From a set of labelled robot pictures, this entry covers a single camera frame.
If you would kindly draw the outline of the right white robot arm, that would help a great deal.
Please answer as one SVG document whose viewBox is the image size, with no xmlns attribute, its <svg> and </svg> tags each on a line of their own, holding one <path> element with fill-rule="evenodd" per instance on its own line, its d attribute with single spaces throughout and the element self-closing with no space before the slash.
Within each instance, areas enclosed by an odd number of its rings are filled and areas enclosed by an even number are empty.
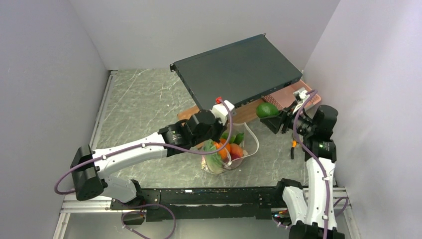
<svg viewBox="0 0 422 239">
<path fill-rule="evenodd" d="M 308 192 L 295 180 L 282 179 L 277 185 L 274 200 L 287 206 L 287 216 L 274 215 L 278 225 L 289 230 L 291 239 L 343 239 L 338 231 L 333 201 L 333 175 L 336 145 L 331 139 L 338 111 L 327 105 L 317 108 L 312 119 L 294 112 L 295 104 L 276 115 L 261 117 L 271 132 L 293 131 L 295 141 L 301 142 L 308 172 Z"/>
</svg>

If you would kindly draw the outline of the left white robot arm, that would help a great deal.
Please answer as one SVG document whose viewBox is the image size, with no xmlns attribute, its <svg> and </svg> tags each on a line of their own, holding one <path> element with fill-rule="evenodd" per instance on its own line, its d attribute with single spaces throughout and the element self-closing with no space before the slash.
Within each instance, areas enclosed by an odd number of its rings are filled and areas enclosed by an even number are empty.
<svg viewBox="0 0 422 239">
<path fill-rule="evenodd" d="M 89 145 L 78 148 L 70 168 L 76 198 L 85 201 L 108 196 L 130 209 L 142 205 L 143 195 L 135 180 L 122 180 L 112 174 L 132 165 L 170 157 L 209 139 L 218 140 L 227 128 L 230 113 L 222 105 L 200 110 L 189 119 L 170 124 L 145 138 L 124 145 L 93 151 Z"/>
</svg>

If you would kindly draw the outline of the clear zip top bag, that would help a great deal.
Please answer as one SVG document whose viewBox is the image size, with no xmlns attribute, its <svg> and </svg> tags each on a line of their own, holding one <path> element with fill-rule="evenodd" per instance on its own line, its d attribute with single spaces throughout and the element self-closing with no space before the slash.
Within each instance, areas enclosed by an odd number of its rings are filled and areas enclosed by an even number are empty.
<svg viewBox="0 0 422 239">
<path fill-rule="evenodd" d="M 246 123 L 235 123 L 231 137 L 228 137 L 227 130 L 220 137 L 219 143 L 212 140 L 203 143 L 202 151 L 219 150 L 219 152 L 203 155 L 201 168 L 210 174 L 218 175 L 237 168 L 245 158 L 256 154 L 258 149 L 258 138 L 249 125 Z"/>
</svg>

